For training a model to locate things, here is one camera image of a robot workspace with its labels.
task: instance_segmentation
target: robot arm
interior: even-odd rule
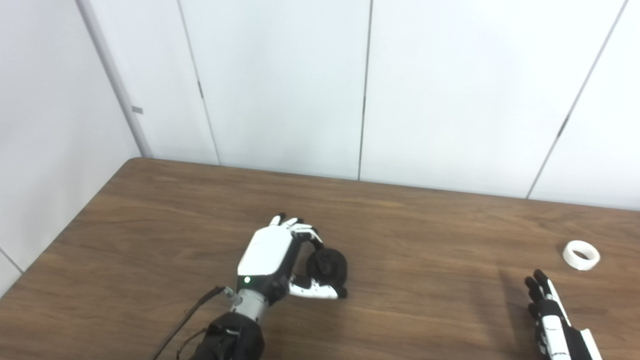
[[[288,293],[319,299],[347,296],[344,256],[326,249],[317,230],[302,219],[283,219],[284,214],[275,216],[253,235],[238,264],[237,290],[225,289],[231,310],[211,322],[191,360],[258,360],[264,349],[260,321],[269,306]],[[307,259],[307,276],[294,275],[307,241],[316,249]]]
[[[564,311],[553,283],[541,270],[525,279],[529,313],[536,322],[536,341],[545,360],[602,360],[591,331],[577,330]]]

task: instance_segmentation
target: white wall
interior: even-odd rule
[[[640,210],[640,3],[629,1],[532,199]]]
[[[79,0],[153,158],[218,164],[177,0]],[[143,114],[131,111],[142,108]]]
[[[182,0],[222,165],[356,179],[369,0]]]
[[[26,269],[129,158],[73,1],[0,1],[0,247]],[[0,254],[0,294],[17,278]]]
[[[622,0],[376,0],[361,178],[525,197]]]
[[[13,285],[20,277],[20,271],[11,261],[2,253],[0,253],[0,297]]]

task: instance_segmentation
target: wooden table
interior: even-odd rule
[[[0,299],[0,358],[147,359],[281,211],[346,255],[349,298],[274,305],[264,359],[539,359],[535,268],[605,360],[640,356],[640,213],[135,159]],[[590,272],[560,256],[576,238],[602,253]],[[201,308],[163,358],[228,307]]]

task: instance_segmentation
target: roll of tape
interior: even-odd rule
[[[600,261],[600,253],[592,244],[582,240],[569,241],[564,247],[562,257],[572,268],[580,271],[591,270]]]

